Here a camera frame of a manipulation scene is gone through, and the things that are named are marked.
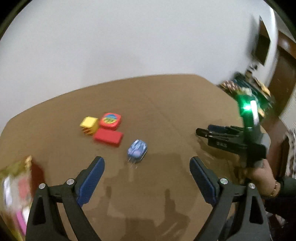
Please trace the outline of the right hand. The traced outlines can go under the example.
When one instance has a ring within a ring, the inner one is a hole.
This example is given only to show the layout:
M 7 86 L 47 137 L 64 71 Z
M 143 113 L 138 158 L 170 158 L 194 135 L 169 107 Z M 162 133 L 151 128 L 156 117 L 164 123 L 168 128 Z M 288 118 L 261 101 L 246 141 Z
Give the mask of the right hand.
M 274 198 L 280 191 L 280 184 L 275 180 L 269 162 L 262 160 L 262 166 L 245 168 L 243 174 L 256 186 L 260 195 L 265 198 Z

